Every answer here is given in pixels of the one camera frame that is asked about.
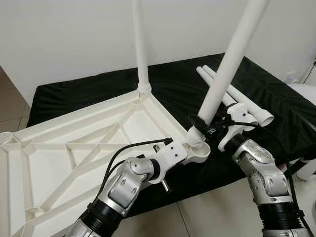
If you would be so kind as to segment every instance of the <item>white plastic pipe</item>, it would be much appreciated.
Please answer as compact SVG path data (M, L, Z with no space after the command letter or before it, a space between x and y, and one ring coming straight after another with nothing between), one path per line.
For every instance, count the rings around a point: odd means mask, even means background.
M216 76L216 72L210 69L208 66L204 65L203 69L207 72L211 77ZM256 103L250 100L247 96L242 94L239 90L237 90L234 86L229 85L227 88L227 92L231 95L236 101L243 102L247 105L249 113L251 113L259 122L260 126L264 127L270 124L274 116L269 113L269 111L260 108Z
M202 67L197 67L197 73L203 78L209 87L212 86L214 79ZM222 102L225 106L237 103L236 100L234 100L228 93L224 94Z
M142 0L132 0L135 49L138 71L138 87L140 95L152 90L148 79L148 63L143 23Z
M198 116L207 124L212 122L268 3L269 0L249 0L214 78L214 84L208 90L199 110ZM190 146L200 147L204 139L195 127L189 129L187 142Z
M204 79L204 81L208 84L208 86L212 86L214 79L202 68L202 67L197 67L197 73ZM222 102L224 103L225 106L229 106L231 104L236 104L236 100L234 100L228 93L225 93ZM249 122L253 124L258 124L258 120L251 114L248 114L243 117L244 119L238 122ZM253 130L254 127L250 126L245 126L244 130L245 131L251 131Z

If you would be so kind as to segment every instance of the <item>black cloth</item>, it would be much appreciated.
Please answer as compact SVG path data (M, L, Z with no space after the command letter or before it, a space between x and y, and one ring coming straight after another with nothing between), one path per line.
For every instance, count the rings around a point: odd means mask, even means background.
M197 114L208 90L196 72L197 66L217 70L223 54L199 57L149 67L153 95L189 129L188 114ZM137 70L126 69L92 77L57 82L37 87L28 126L70 113L83 107L133 91ZM285 146L291 159L316 154L316 107L249 59L244 58L232 82L237 89L275 116L268 125ZM264 131L244 133L268 149L276 163L284 162L282 149ZM244 177L228 154L212 149L205 163L190 163L173 168L167 174L172 192L162 185L143 190L129 216L158 208Z

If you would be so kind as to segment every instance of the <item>white plastic part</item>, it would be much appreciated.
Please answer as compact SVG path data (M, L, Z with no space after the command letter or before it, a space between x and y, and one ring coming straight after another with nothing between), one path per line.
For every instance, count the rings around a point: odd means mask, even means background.
M316 179L316 159L304 160L302 158L301 162L305 162L307 164L296 172L296 176L306 181Z
M187 158L187 156L187 151L184 149L183 145L178 141L174 141L170 143L168 146L161 148L158 153L154 154L151 157L159 163L159 176L154 180L150 180L149 183L160 183L165 178L167 171L174 167L177 163L183 161L185 158Z
M0 236L50 237L70 226L96 195L112 155L127 144L172 137L189 161L204 161L209 146L192 150L186 135L151 93L139 98L137 90L0 133ZM140 154L155 154L153 145L125 150L114 164Z
M142 0L132 0L132 11L138 71L137 90L139 91L140 95L143 95L150 92L152 88L148 79L148 63L146 55Z
M207 72L211 77L216 75L212 69L210 69L207 65L203 66L205 72ZM248 111L258 120L260 126L264 127L270 124L274 116L269 113L269 111L260 108L256 103L250 100L247 96L242 94L239 90L237 90L234 86L229 85L227 88L228 94L230 94L236 101L243 102L247 105Z
M238 122L249 122L247 121L247 106L245 103L237 103L227 109L227 113L231 115L232 120L238 121ZM226 144L237 134L242 134L242 132L246 129L247 131L250 131L253 129L250 129L249 126L243 126L243 125L231 125L228 127L228 132L226 133L225 137L220 141L218 144L218 149L220 151L225 150Z
M268 3L269 0L250 0L248 2L224 58L219 66L216 77L214 78L214 84L208 90L199 110L198 116L202 118L206 124L210 124L213 120L227 88L242 61L252 35L268 6ZM196 133L193 132L194 129L196 130L194 127L193 129L190 129L188 133L188 137L190 138L187 138L187 141L191 146L202 146L202 143L199 143L201 137L196 136Z
M204 79L209 87L212 86L214 79L202 67L197 67L197 73ZM222 102L226 106L237 103L236 100L234 100L228 93L224 94Z
M214 79L202 67L197 67L197 72L204 79L204 81L211 87L214 82ZM231 104L237 103L236 100L234 100L228 93L225 93L222 102L224 103L225 106L229 106ZM259 123L258 120L253 115L248 114L248 112L243 117L243 120L238 121L238 122L248 122L255 125ZM244 127L245 131L251 131L253 129L254 127L250 127L250 126Z

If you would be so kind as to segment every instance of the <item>tiled floor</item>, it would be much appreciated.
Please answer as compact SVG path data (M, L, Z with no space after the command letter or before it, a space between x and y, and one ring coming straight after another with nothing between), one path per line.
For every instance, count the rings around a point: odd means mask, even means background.
M30 107L0 68L0 132L26 127ZM301 208L316 232L316 180L295 183ZM252 237L261 221L247 180L125 219L115 237Z
M0 132L15 132L26 127L30 106L0 67Z

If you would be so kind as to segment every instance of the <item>metal bolt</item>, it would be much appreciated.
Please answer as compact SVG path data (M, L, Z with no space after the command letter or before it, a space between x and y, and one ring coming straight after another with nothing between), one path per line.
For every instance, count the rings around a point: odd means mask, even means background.
M126 182L126 180L123 179L123 180L120 182L120 185L121 185L121 186L124 186L125 182Z

